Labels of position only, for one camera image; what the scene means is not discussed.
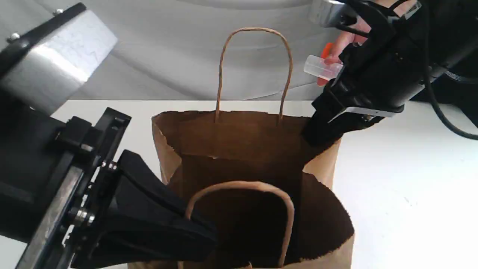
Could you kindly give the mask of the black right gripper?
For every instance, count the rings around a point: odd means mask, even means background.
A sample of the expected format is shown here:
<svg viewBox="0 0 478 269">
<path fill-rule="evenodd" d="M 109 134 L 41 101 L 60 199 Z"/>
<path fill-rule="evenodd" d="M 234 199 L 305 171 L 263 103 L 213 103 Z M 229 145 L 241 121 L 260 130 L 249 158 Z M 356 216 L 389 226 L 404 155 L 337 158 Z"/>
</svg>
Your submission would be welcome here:
<svg viewBox="0 0 478 269">
<path fill-rule="evenodd" d="M 401 113 L 405 102 L 477 50 L 476 0 L 417 0 L 401 16 L 370 0 L 338 1 L 371 30 L 336 27 L 367 40 L 342 51 L 342 70 L 312 102 L 316 111 L 302 136 L 315 147 Z"/>
</svg>

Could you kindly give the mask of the person's bare hand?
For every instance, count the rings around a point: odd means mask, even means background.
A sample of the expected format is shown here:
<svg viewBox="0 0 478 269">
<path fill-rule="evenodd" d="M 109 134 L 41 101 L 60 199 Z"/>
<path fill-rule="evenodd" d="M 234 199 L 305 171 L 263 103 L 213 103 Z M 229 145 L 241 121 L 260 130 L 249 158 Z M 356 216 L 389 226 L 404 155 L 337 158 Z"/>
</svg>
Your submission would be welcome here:
<svg viewBox="0 0 478 269">
<path fill-rule="evenodd" d="M 396 1 L 398 0 L 372 0 L 379 5 L 385 7 L 391 7 Z M 400 6 L 394 9 L 395 13 L 399 16 L 405 14 L 410 10 L 410 8 L 415 4 L 416 0 L 407 0 L 406 2 L 402 3 Z M 371 30 L 371 27 L 362 19 L 358 18 L 357 23 L 352 25 L 353 28 L 368 33 Z M 333 64 L 333 63 L 342 63 L 339 59 L 339 55 L 342 51 L 351 43 L 361 43 L 363 44 L 367 38 L 363 36 L 359 36 L 349 32 L 341 32 L 340 35 L 337 37 L 336 41 L 329 43 L 326 45 L 324 50 L 322 51 L 321 58 L 325 59 L 325 63 Z M 317 78 L 317 85 L 318 86 L 325 86 L 328 83 L 328 80 Z"/>
</svg>

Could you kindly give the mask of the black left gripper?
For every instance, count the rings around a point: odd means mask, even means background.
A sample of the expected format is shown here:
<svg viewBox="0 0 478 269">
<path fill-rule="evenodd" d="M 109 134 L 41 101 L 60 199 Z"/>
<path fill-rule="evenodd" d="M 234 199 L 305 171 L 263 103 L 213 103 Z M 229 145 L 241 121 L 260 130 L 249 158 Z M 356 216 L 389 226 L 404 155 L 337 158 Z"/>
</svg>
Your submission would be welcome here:
<svg viewBox="0 0 478 269">
<path fill-rule="evenodd" d="M 17 269 L 93 268 L 118 176 L 115 199 L 133 238 L 217 238 L 212 223 L 184 217 L 187 202 L 139 154 L 123 151 L 115 171 L 130 121 L 107 108 L 94 125 L 64 123 L 1 94 L 1 235 L 26 243 Z"/>
</svg>

